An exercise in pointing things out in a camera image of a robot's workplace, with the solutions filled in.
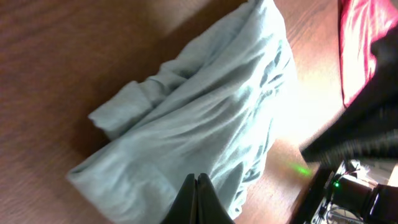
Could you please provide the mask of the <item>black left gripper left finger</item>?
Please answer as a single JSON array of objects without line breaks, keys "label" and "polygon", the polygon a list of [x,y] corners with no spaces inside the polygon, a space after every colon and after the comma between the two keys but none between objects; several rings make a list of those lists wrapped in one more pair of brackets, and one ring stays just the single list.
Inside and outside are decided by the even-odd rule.
[{"label": "black left gripper left finger", "polygon": [[161,224],[197,223],[197,181],[194,174],[188,174]]}]

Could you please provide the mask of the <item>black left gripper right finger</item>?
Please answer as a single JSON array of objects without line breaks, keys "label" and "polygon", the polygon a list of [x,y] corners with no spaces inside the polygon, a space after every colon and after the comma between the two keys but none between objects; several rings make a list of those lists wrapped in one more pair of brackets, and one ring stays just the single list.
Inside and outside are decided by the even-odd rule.
[{"label": "black left gripper right finger", "polygon": [[198,176],[197,196],[199,224],[234,224],[218,199],[209,176],[205,173]]}]

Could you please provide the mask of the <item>light teal t-shirt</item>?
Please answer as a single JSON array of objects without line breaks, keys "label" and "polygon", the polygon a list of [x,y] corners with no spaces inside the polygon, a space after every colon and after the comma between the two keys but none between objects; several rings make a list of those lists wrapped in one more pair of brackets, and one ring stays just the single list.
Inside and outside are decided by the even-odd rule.
[{"label": "light teal t-shirt", "polygon": [[237,218],[295,77],[278,8],[247,1],[89,115],[109,143],[68,181],[114,223],[159,223],[186,176],[206,173]]}]

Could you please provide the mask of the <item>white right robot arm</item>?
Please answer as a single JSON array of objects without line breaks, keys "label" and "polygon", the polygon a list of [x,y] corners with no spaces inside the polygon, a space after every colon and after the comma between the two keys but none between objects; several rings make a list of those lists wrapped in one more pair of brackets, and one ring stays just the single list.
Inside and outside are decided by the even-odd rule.
[{"label": "white right robot arm", "polygon": [[291,223],[329,222],[335,210],[353,214],[352,222],[397,223],[397,187],[374,188],[349,180],[359,170],[352,160],[397,160],[397,28],[371,44],[376,72],[344,113],[301,155],[318,163],[303,202]]}]

